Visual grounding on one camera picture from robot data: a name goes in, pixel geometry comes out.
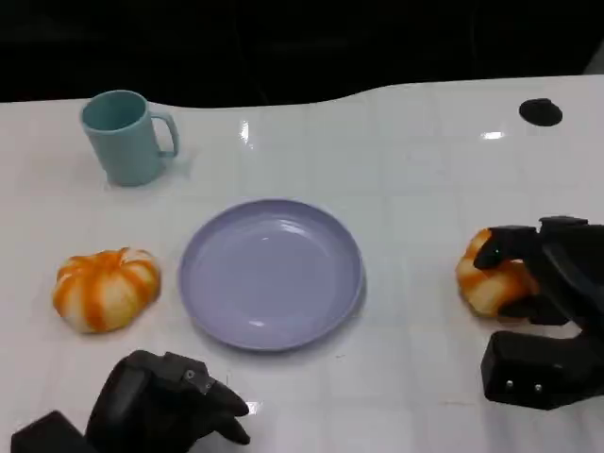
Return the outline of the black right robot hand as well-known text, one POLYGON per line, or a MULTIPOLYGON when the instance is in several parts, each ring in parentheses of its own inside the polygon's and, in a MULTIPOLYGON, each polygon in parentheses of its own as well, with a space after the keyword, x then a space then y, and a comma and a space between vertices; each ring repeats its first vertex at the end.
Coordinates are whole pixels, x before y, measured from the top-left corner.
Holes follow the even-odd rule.
POLYGON ((536 226, 493 226, 473 259, 481 271, 518 260, 543 300, 587 336, 603 339, 603 226, 550 216, 536 226))

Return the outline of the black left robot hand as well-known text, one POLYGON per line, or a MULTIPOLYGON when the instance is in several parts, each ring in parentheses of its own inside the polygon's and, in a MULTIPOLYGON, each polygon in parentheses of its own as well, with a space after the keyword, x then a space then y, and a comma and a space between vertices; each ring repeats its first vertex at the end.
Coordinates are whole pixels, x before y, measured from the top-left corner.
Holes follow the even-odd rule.
POLYGON ((188 452, 216 432, 249 445, 246 403, 198 360, 136 350, 113 367, 85 438, 99 452, 188 452))

